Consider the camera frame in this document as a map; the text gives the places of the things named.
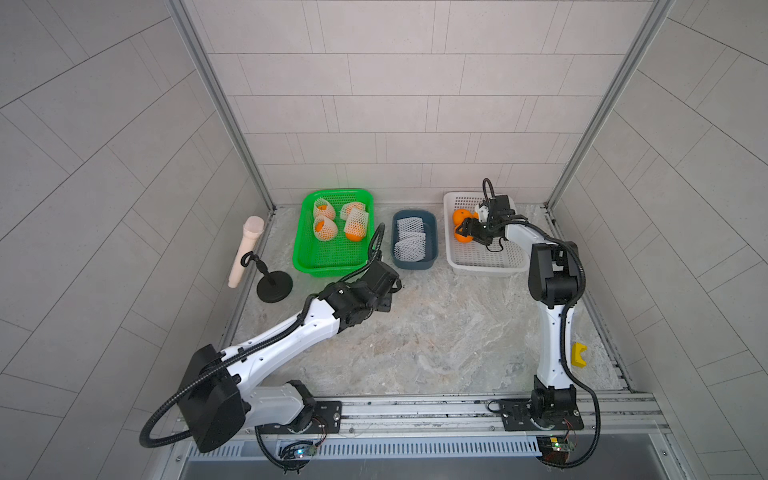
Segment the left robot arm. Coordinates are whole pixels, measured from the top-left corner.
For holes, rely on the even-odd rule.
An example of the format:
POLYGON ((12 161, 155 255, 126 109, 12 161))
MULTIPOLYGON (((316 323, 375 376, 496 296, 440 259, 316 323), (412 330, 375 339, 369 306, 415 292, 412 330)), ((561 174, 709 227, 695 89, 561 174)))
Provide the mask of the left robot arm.
POLYGON ((377 311, 390 310, 402 283, 382 260, 384 233, 385 226, 379 224, 363 267, 309 295, 293 317, 240 345, 222 351, 206 345, 196 351, 177 392, 142 427, 140 445, 153 449, 191 438, 207 453, 247 426, 301 429, 309 423, 315 400, 303 383, 265 387, 262 382, 312 346, 377 311))

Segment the right green circuit board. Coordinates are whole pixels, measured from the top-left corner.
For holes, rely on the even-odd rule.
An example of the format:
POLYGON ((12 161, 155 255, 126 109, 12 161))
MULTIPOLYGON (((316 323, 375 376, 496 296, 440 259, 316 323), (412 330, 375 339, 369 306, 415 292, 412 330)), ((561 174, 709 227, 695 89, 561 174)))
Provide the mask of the right green circuit board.
POLYGON ((577 446, 569 436, 540 436, 536 440, 541 453, 538 460, 555 465, 566 464, 577 446))

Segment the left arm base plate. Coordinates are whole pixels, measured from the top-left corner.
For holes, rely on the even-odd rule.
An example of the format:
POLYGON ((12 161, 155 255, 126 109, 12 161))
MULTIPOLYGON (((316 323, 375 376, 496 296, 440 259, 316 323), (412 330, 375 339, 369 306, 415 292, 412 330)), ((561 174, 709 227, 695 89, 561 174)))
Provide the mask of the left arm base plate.
POLYGON ((317 401, 304 406, 298 416, 287 425, 278 423, 258 426, 261 434, 320 435, 340 431, 343 403, 341 401, 317 401))

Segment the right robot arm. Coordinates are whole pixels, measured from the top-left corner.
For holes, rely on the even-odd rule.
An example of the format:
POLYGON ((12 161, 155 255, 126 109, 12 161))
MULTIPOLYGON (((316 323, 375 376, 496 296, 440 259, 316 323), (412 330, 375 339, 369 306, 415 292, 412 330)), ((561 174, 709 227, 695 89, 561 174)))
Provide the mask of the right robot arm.
POLYGON ((504 240, 529 253, 528 290, 540 313, 540 358, 530 399, 499 400, 494 411, 505 426, 518 431, 552 433, 543 446, 539 461, 561 470, 586 463, 595 453, 601 434, 601 412, 596 392, 571 371, 571 331, 575 306, 586 289, 586 273, 578 247, 548 234, 517 213, 506 195, 495 193, 490 179, 482 181, 483 201, 476 214, 457 224, 454 232, 485 247, 504 240), (576 449, 576 432, 584 427, 577 406, 577 390, 593 402, 595 425, 591 443, 581 456, 571 459, 576 449))

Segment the yellow plastic block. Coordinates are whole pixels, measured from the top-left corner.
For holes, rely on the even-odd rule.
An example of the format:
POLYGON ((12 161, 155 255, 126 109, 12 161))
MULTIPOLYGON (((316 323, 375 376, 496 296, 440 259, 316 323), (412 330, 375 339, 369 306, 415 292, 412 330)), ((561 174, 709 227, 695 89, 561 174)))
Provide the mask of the yellow plastic block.
POLYGON ((576 368, 586 368, 588 362, 584 359, 584 354, 588 351, 588 346, 579 342, 574 342, 571 347, 570 364, 576 368))

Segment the white plastic basket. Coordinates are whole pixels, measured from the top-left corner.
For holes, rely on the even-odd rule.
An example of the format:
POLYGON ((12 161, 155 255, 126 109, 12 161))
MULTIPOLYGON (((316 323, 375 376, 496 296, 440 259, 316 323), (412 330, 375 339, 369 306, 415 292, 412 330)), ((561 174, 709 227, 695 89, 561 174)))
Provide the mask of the white plastic basket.
POLYGON ((444 195, 444 237, 449 266, 457 275, 509 277, 526 273, 529 256, 514 242, 503 240, 501 245, 495 244, 488 250, 477 242, 461 243, 455 238, 454 212, 459 209, 473 212, 483 199, 480 192, 448 192, 444 195))

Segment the dark blue plastic tub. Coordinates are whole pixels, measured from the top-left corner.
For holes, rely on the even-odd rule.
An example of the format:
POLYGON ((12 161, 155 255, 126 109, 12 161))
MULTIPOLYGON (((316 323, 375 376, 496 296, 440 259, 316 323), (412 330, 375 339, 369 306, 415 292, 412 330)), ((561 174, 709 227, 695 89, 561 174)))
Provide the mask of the dark blue plastic tub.
POLYGON ((395 265, 405 270, 430 269, 439 253, 435 215, 426 210, 400 210, 394 214, 392 226, 395 265))

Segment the white foam net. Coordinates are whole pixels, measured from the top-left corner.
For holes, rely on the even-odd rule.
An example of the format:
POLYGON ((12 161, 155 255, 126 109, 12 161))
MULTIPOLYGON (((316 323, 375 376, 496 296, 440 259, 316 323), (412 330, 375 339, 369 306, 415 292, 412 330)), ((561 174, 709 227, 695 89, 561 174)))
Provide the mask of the white foam net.
POLYGON ((403 217, 397 220, 400 234, 414 234, 424 232, 424 222, 421 217, 403 217))
POLYGON ((426 239, 408 239, 394 245, 394 257, 401 262, 414 263, 426 257, 426 239))
POLYGON ((424 232, 400 232, 398 235, 398 240, 408 240, 408 239, 426 239, 426 234, 424 232))

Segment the green circuit board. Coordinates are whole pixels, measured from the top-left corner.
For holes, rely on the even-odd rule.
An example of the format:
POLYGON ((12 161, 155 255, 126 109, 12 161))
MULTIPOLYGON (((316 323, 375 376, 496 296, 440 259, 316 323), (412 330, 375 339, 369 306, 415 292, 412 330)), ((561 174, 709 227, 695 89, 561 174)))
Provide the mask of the green circuit board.
POLYGON ((313 457, 320 444, 312 441, 297 441, 281 448, 279 457, 285 461, 299 461, 313 457))
POLYGON ((569 436, 540 436, 536 440, 541 453, 538 460, 555 465, 566 464, 577 446, 569 436))

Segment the beige microphone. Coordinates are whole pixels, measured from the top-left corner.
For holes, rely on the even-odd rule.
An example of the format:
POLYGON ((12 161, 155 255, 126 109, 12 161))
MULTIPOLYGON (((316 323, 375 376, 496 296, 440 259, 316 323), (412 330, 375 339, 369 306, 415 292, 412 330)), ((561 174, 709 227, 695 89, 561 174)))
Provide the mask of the beige microphone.
POLYGON ((250 216, 242 228, 242 238, 238 247, 235 259, 230 270, 227 286, 235 289, 240 284, 245 272, 245 266, 242 264, 242 258, 254 251, 259 237, 264 233, 265 221, 258 216, 250 216))

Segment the green plastic basket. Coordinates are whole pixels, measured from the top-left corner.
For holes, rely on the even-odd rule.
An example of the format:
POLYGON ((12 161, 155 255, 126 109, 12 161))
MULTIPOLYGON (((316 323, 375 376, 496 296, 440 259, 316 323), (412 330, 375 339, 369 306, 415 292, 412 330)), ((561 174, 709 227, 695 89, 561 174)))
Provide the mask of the green plastic basket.
POLYGON ((342 277, 368 260, 368 242, 373 236, 374 198, 364 189, 319 190, 305 197, 301 205, 293 250, 293 266, 317 278, 342 277), (342 208, 360 203, 367 218, 366 236, 350 240, 344 232, 342 208))

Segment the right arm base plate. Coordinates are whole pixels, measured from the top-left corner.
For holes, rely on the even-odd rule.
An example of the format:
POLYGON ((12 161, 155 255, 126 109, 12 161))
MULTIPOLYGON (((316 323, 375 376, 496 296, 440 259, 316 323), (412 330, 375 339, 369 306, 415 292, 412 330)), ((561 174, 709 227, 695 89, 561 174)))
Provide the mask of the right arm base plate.
POLYGON ((501 399, 492 410, 501 416, 507 432, 549 432, 582 430, 583 418, 577 406, 568 402, 501 399))

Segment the left green circuit board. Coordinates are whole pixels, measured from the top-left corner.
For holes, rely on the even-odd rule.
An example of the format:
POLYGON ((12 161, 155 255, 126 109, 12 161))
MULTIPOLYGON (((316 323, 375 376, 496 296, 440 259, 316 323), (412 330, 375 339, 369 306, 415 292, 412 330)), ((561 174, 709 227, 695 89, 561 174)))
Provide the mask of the left green circuit board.
POLYGON ((313 457, 320 444, 312 441, 297 441, 281 448, 279 457, 285 461, 299 461, 313 457))

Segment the aluminium rail frame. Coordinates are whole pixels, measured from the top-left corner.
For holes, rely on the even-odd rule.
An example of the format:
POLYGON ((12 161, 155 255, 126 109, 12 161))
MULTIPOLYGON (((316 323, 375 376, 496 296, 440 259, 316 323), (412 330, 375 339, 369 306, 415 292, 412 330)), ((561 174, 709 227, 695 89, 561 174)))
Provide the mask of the aluminium rail frame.
MULTIPOLYGON (((281 465, 297 467, 319 461, 453 460, 530 458, 542 464, 537 444, 540 436, 561 436, 565 431, 507 432, 492 408, 501 399, 526 399, 524 394, 362 396, 320 398, 343 403, 340 431, 336 434, 261 434, 247 426, 221 447, 202 453, 193 444, 183 445, 177 462, 252 461, 263 457, 266 447, 281 465), (282 447, 297 441, 320 444, 308 459, 285 461, 282 447)), ((595 453, 581 466, 565 469, 572 478, 608 477, 616 469, 619 479, 636 474, 642 479, 688 479, 668 421, 650 393, 629 391, 598 394, 601 434, 595 453)), ((584 428, 576 432, 575 459, 585 453, 594 433, 593 402, 577 393, 584 428)))

